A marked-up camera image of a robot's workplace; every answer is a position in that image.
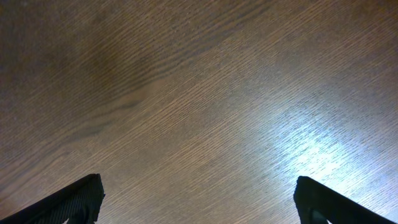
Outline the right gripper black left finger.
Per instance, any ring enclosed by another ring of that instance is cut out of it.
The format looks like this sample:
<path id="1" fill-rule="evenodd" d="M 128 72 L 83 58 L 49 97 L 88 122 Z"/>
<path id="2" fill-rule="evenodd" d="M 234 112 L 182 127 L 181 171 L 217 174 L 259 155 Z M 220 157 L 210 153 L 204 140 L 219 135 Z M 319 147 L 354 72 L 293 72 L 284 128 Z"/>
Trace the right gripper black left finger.
<path id="1" fill-rule="evenodd" d="M 1 220 L 2 224 L 94 224 L 104 188 L 99 174 L 89 174 L 33 205 Z"/>

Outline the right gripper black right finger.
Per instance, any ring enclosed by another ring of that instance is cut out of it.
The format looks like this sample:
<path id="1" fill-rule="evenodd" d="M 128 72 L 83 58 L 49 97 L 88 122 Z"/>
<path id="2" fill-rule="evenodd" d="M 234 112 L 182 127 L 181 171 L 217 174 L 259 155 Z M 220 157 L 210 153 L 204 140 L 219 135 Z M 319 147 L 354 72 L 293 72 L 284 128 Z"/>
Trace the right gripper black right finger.
<path id="1" fill-rule="evenodd" d="M 294 202 L 301 224 L 395 224 L 307 176 L 298 177 Z"/>

